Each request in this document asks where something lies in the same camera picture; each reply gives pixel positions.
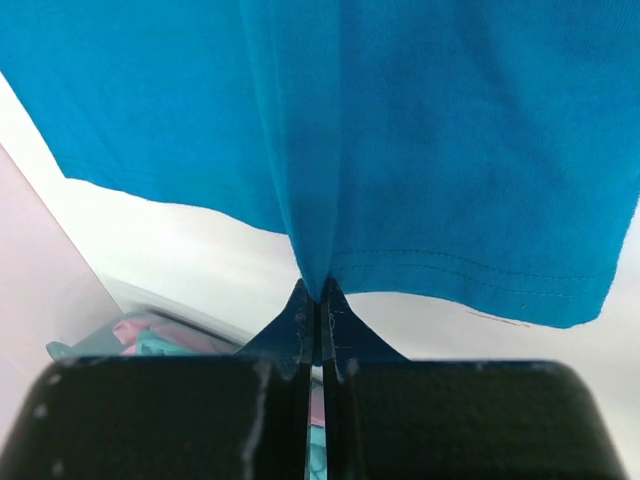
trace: teal fabric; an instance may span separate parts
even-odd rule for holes
[[[309,478],[327,480],[327,436],[324,428],[310,427],[309,441]]]
[[[640,191],[634,0],[6,0],[0,45],[66,176],[286,233],[316,299],[585,322]]]
[[[136,355],[143,357],[172,357],[198,355],[198,353],[167,342],[149,330],[143,330],[136,340]]]

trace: white background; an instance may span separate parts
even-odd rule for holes
[[[298,278],[285,236],[217,212],[149,202],[64,179],[2,77],[0,144],[124,310],[155,305],[246,340],[280,311]],[[460,305],[412,295],[361,294],[349,300],[374,330],[412,358],[541,358],[572,366],[595,393],[629,474],[640,479],[637,220],[601,317],[570,330],[479,317]],[[101,315],[96,312],[96,322]],[[43,318],[40,324],[47,321],[52,320]],[[55,321],[55,334],[68,339],[64,321]],[[37,325],[0,317],[5,337],[0,362],[7,363],[0,368],[0,392],[5,392],[0,395],[8,399],[1,404],[5,419],[19,406],[25,378],[38,374],[18,364],[15,358],[24,354],[12,355],[11,349],[19,347],[10,339],[37,336],[31,332]]]

